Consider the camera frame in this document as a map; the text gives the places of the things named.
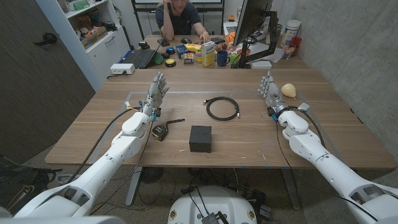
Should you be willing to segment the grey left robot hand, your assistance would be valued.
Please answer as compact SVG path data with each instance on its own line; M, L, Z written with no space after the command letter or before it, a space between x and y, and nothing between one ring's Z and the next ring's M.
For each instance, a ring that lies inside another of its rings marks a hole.
M164 74L158 72L147 91L147 95L141 109L142 113L151 116L154 110L160 107L165 94L170 88L169 86L166 86L166 84L167 82L165 81Z

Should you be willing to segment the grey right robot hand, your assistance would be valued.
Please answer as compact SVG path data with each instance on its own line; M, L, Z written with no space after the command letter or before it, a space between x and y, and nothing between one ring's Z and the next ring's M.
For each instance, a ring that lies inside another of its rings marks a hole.
M278 86L274 82L272 72L269 70L265 77L262 77L260 87L257 91L264 98L267 105L269 116L278 118L283 112L289 110L289 106L285 103Z

